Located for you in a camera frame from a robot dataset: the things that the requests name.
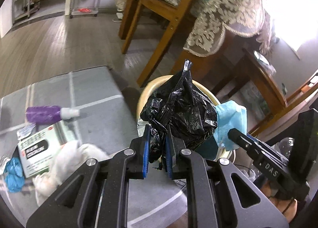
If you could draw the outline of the black plastic bag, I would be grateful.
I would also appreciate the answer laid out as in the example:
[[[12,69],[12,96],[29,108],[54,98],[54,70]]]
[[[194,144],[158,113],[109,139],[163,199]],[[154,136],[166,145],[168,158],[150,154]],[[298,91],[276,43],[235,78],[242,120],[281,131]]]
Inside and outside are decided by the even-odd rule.
[[[192,62],[185,60],[183,70],[159,86],[148,98],[140,118],[151,126],[149,162],[165,155],[168,129],[197,149],[217,128],[217,113],[211,99],[192,82]]]

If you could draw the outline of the blue face mask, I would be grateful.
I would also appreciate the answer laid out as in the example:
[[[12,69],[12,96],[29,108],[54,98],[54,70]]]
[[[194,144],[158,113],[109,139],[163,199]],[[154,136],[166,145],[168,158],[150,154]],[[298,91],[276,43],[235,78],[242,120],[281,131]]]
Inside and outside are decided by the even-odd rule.
[[[230,100],[216,105],[217,128],[213,137],[218,147],[224,147],[226,151],[236,150],[239,146],[228,138],[230,129],[236,128],[241,133],[247,133],[247,111],[244,106]]]

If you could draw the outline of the white tissue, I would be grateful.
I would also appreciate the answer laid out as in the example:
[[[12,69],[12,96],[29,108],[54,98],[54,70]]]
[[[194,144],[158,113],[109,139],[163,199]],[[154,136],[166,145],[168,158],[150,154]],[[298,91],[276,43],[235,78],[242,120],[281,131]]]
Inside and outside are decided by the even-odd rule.
[[[72,173],[91,158],[100,162],[110,157],[93,144],[79,146],[76,140],[64,144],[51,160],[48,171],[32,179],[37,205],[41,206]]]

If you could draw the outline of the purple spray bottle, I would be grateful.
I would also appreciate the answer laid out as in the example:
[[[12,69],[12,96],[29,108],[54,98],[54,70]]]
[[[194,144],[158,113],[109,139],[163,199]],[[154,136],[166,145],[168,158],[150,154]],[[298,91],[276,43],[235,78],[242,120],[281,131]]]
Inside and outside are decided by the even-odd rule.
[[[25,115],[28,122],[43,125],[77,118],[80,116],[80,110],[59,106],[28,107]]]

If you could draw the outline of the green white medicine box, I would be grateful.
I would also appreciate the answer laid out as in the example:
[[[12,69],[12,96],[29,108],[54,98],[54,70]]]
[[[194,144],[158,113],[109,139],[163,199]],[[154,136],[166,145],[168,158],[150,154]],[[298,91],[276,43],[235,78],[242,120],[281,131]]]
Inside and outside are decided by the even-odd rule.
[[[18,143],[19,158],[26,178],[48,171],[53,157],[67,142],[65,130],[64,122],[59,121]]]

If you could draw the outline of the silver foil sachet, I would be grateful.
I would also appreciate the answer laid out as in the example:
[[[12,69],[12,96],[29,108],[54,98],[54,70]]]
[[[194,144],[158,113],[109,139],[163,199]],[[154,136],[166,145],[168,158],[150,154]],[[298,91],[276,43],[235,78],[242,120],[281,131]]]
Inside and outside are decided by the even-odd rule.
[[[19,141],[27,138],[28,136],[31,135],[32,131],[35,129],[36,124],[32,123],[32,124],[28,124],[25,127],[18,129],[17,130],[17,138]]]

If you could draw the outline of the blue glove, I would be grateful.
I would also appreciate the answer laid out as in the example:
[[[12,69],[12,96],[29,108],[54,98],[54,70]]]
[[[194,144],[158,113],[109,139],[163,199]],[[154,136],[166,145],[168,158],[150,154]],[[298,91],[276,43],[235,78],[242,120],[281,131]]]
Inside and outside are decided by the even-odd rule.
[[[23,168],[19,158],[13,157],[5,166],[5,183],[10,193],[20,192],[25,184]]]

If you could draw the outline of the wooden dining table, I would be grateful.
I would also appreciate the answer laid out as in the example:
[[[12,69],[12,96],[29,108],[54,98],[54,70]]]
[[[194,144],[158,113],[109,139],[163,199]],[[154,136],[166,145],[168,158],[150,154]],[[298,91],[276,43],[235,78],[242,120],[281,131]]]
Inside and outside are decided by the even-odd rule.
[[[178,72],[186,59],[192,62],[191,73],[194,80],[201,82],[202,79],[209,73],[211,68],[215,65],[217,59],[219,59],[225,49],[227,49],[233,41],[235,35],[229,31],[225,32],[225,39],[220,49],[211,56],[198,57],[190,52],[183,50],[178,59],[176,60],[171,74]],[[212,89],[212,93],[217,95],[222,88],[224,88],[232,79],[237,79],[238,83],[235,88],[228,93],[227,96],[231,97],[239,91],[246,83],[252,81],[259,90],[260,94],[265,99],[270,113],[265,116],[259,124],[254,126],[250,130],[250,134],[253,136],[259,135],[261,132],[273,126],[283,116],[291,112],[294,108],[300,105],[306,98],[311,96],[317,91],[317,84],[309,88],[304,94],[297,97],[303,87],[300,87],[290,97],[285,98],[281,91],[278,89],[278,85],[274,82],[274,79],[268,75],[265,70],[252,58],[252,53],[246,49],[243,49],[244,56],[234,67],[233,73],[224,77],[215,88]]]

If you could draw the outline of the white power strip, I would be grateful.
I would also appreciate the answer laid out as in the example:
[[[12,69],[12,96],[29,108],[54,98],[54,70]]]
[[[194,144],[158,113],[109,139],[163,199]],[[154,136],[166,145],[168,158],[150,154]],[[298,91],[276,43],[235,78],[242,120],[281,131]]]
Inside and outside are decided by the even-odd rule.
[[[123,19],[123,13],[116,13],[118,19]]]

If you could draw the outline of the wooden chair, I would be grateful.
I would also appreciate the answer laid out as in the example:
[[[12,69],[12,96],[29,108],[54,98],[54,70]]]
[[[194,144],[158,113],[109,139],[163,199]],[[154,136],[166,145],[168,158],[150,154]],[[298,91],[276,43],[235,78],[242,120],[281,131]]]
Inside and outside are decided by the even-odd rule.
[[[174,7],[165,0],[140,0],[138,2],[132,23],[122,47],[123,54],[127,52],[130,46],[144,8],[151,10],[153,13],[156,13],[169,21],[169,25],[160,39],[159,44],[156,46],[156,49],[154,50],[147,65],[137,79],[137,83],[140,87],[143,87],[147,84],[149,78],[154,73],[154,70],[161,62],[163,56],[169,50],[173,36],[177,32],[177,29],[181,23],[183,23],[186,17],[189,15],[189,11],[193,2],[194,0],[180,0],[177,7]]]

